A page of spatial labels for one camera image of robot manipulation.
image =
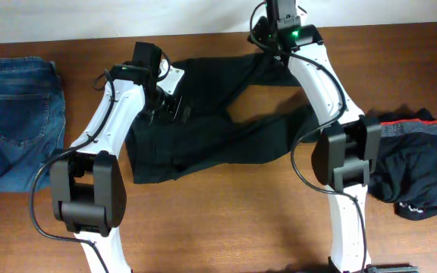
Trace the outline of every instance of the black pants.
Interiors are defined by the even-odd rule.
[[[309,105],[247,124],[231,120],[226,108],[250,84],[299,86],[272,55],[188,59],[173,66],[185,70],[176,94],[191,115],[186,124],[136,118],[126,138],[136,184],[178,179],[221,163],[270,162],[291,150],[298,132],[318,126]]]

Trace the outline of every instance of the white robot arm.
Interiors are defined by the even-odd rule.
[[[184,71],[172,67],[168,58],[160,64],[161,55],[153,44],[136,43],[133,61],[112,68],[112,82],[106,83],[96,113],[71,144],[75,153],[50,168],[55,217],[85,242],[81,244],[92,273],[131,272],[119,232],[126,193],[117,158],[139,113],[173,121],[181,111],[180,99],[173,95]],[[76,183],[74,178],[86,172],[93,173],[94,184]]]
[[[414,267],[385,270],[369,266],[365,201],[369,174],[376,165],[380,124],[365,118],[345,92],[330,64],[321,35],[314,26],[306,25],[308,14],[296,0],[266,0],[256,10],[261,5],[266,5],[267,18],[260,18],[252,28],[251,17],[250,42],[281,56],[301,83],[319,120],[318,130],[322,130],[312,154],[312,165],[325,189],[313,186],[302,177],[295,166],[294,149],[291,161],[303,182],[328,194],[333,231],[330,272],[417,271]]]

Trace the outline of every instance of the folded jeans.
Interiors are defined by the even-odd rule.
[[[27,192],[39,166],[63,148],[64,95],[53,62],[0,59],[0,192]],[[38,190],[49,185],[48,174]]]

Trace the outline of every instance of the jeans seam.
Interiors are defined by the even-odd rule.
[[[48,87],[48,86],[52,86],[51,83],[49,84],[18,84],[18,83],[0,83],[0,85],[12,85],[12,86],[40,86],[40,87]]]
[[[28,69],[16,69],[16,70],[10,70],[10,71],[0,71],[0,74],[4,73],[12,73],[12,72],[28,72],[28,71],[48,71],[50,70],[48,68],[28,68]]]
[[[23,149],[23,148],[28,147],[29,145],[32,145],[32,144],[36,143],[38,140],[41,140],[44,136],[45,136],[45,133],[42,132],[42,131],[40,131],[39,134],[38,134],[38,136],[36,136],[34,139],[32,139],[32,140],[22,141],[22,143],[24,143],[24,144],[22,144],[22,145],[14,144],[13,142],[9,142],[9,141],[7,141],[7,140],[5,140],[5,139],[2,139],[2,138],[0,138],[0,141],[2,141],[2,142],[4,142],[4,143],[7,143],[7,144],[9,144],[9,145],[15,146],[15,147],[17,147],[17,148],[19,148],[19,149]]]
[[[63,132],[65,128],[65,124],[67,122],[67,118],[65,117],[65,98],[64,98],[64,90],[60,87],[60,94],[61,94],[61,100],[63,101],[61,106],[61,113],[62,113],[62,125],[60,127],[60,131],[58,132],[57,141],[55,142],[55,146],[53,149],[57,148],[58,143],[60,142],[61,133]]]
[[[38,56],[27,56],[27,57],[17,57],[17,58],[0,58],[0,64],[13,64],[18,62],[27,61],[43,61],[41,57]]]
[[[50,97],[50,94],[48,94],[47,96],[45,96],[46,94],[39,94],[39,93],[35,93],[35,94],[0,94],[0,100],[8,100],[8,99],[13,99],[13,100],[24,100],[24,97],[28,97],[28,98],[32,98],[32,97],[42,97],[43,95],[43,99],[48,99]]]

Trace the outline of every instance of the wood grain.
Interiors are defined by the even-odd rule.
[[[333,67],[365,111],[402,105],[437,117],[437,23],[321,29]],[[256,51],[246,34],[157,36],[1,44],[0,58],[38,55],[56,62],[67,104],[65,145],[78,137],[99,104],[96,75],[130,59],[134,42],[154,42],[172,60],[239,56]],[[229,109],[236,121],[300,103],[291,88],[252,86]],[[309,179],[310,153],[297,154]],[[264,165],[219,165],[162,184],[134,185],[124,152],[127,189],[121,225],[134,272],[260,272],[286,265],[324,264],[332,232],[326,196],[303,186],[288,155]],[[36,213],[49,232],[65,234],[53,218],[50,190],[36,196]],[[0,193],[0,272],[88,272],[80,246],[47,240],[30,223],[27,194]],[[392,205],[368,198],[366,223],[375,264],[411,263],[437,272],[437,217],[399,218]]]

